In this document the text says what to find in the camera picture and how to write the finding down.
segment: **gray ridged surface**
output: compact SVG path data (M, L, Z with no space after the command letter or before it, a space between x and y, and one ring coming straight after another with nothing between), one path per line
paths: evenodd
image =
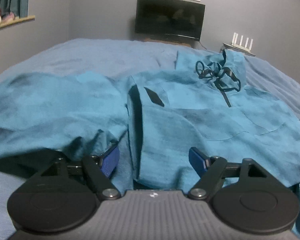
M239 232L218 220L207 203L190 200L181 191L127 191L114 201L104 201L85 224L54 236L34 236L22 231L10 240L297 240L290 231L271 236Z

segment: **round black pad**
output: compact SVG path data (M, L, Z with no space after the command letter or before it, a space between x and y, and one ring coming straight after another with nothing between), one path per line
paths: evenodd
M92 216L97 208L95 194L69 179L58 178L55 182L37 184L37 192L16 191L10 196L7 210L18 227L56 233L77 227Z
M212 199L212 207L224 223L261 235L292 228L299 212L292 192L235 192L232 186L219 190Z

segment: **tv stand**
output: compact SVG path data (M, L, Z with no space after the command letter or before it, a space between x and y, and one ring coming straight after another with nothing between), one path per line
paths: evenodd
M178 42L178 41L161 41L161 40L153 40L151 38L146 38L143 41L144 42L146 42L146 41L161 42L161 43L165 43L165 44L181 45L181 46L186 46L186 47L190 47L191 48L191 45L189 43L183 43L183 42Z

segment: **metal screw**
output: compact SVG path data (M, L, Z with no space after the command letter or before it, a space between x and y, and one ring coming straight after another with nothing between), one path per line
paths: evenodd
M119 195L119 191L117 191L114 188L107 188L102 192L102 194L106 197L113 198L113 197L117 197Z
M207 192L202 188L193 188L191 189L190 194L194 197L205 198Z
M97 155L92 155L91 158L92 158L92 160L96 163L96 165L99 164L99 159L98 159L98 156L97 156Z

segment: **bed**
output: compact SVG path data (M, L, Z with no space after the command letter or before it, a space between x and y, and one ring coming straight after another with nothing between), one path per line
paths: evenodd
M213 51L195 50L188 47L155 42L114 41L76 39L59 44L30 59L10 67L0 74L0 83L23 73L46 73L55 76L81 75L92 72L113 80L135 75L141 71L174 70L179 52L201 57L214 55ZM268 91L289 106L300 120L300 85L268 62L256 57L245 56L247 84ZM119 143L120 152L129 152L128 135L125 133ZM0 239L6 239L14 232L14 227L6 212L6 202L10 194L18 188L42 162L53 155L49 151L35 162L27 165L28 159L22 156L19 162L10 158L0 159ZM131 176L126 188L133 187ZM300 216L298 230L300 237Z

